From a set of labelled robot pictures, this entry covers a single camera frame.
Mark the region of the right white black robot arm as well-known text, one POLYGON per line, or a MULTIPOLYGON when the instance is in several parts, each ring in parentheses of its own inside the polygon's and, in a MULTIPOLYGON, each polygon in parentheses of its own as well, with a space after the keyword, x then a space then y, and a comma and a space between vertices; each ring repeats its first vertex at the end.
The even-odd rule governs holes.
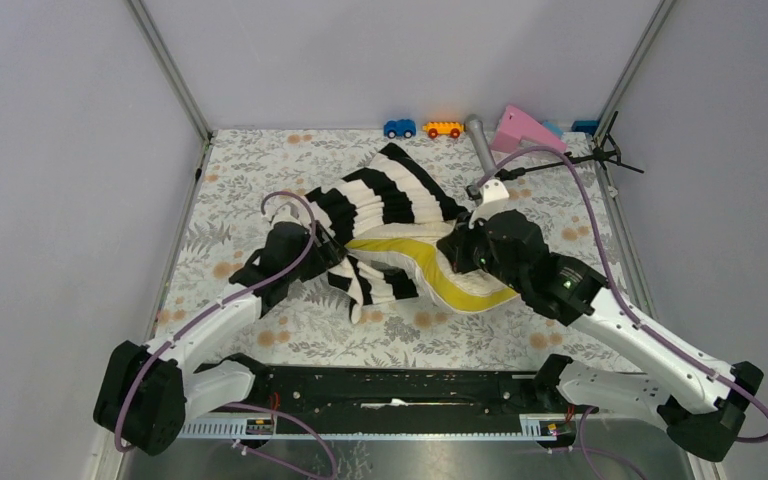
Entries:
POLYGON ((458 273, 481 271, 512 288, 535 313, 583 332, 639 368, 599 370, 552 354, 533 379, 543 410, 593 406, 641 420, 679 447, 722 461, 737 442, 749 401, 763 380, 748 361, 711 357, 642 315, 582 260, 552 252, 540 227, 516 211, 471 223, 458 218, 437 248, 458 273))

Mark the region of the yellow white pillow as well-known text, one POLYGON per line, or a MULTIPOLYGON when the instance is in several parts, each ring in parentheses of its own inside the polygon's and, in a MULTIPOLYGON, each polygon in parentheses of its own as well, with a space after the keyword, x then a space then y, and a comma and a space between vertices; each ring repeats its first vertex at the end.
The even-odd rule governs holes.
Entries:
POLYGON ((421 297, 450 312, 477 314, 519 294, 480 270, 456 273, 436 243, 453 232, 450 222, 392 223, 365 231, 346 247, 370 265, 404 270, 421 297))

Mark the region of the black white striped pillowcase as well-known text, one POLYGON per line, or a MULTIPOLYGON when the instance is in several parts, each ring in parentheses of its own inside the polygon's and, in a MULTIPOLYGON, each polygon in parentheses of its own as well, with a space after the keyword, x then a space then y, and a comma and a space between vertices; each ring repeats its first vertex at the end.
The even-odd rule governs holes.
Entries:
POLYGON ((360 246, 378 247, 380 241, 362 236, 378 227, 390 234, 401 227, 445 226, 466 212, 394 143, 373 155, 367 166, 307 193, 305 200, 316 220, 347 250, 346 258, 327 270, 327 282, 349 297, 354 324, 365 307, 427 294, 414 256, 398 252, 400 266, 364 259, 360 246))

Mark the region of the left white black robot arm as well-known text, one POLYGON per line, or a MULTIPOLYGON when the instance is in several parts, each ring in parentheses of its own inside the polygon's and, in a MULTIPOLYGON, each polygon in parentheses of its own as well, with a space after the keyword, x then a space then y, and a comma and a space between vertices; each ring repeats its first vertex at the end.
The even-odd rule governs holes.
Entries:
POLYGON ((264 245, 232 274, 218 298, 184 326, 144 344, 125 341, 111 353, 93 419, 122 452, 165 451, 184 424, 237 402, 256 411, 270 385, 236 360, 204 363, 231 334, 282 302, 289 287, 338 265, 346 248, 316 223, 312 229, 280 221, 264 245))

